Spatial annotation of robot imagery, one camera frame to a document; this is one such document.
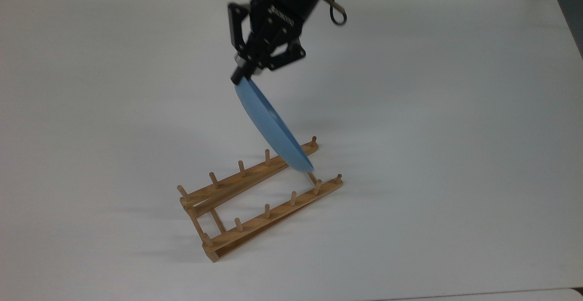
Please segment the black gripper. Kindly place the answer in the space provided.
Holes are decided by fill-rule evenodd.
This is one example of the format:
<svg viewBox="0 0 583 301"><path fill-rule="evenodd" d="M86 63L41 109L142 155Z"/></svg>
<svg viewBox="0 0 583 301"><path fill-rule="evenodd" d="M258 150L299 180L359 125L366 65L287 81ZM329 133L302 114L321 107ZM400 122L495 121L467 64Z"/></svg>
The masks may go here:
<svg viewBox="0 0 583 301"><path fill-rule="evenodd" d="M256 71L274 71L295 61L302 60L306 52L299 37L304 23L319 0L251 0L248 7L228 4L230 40L237 54L237 68L231 81L239 85L241 79L250 79ZM262 54L256 60L248 60L246 42L242 35L242 22L250 16L249 54ZM286 45L284 52L271 55L279 46Z"/></svg>

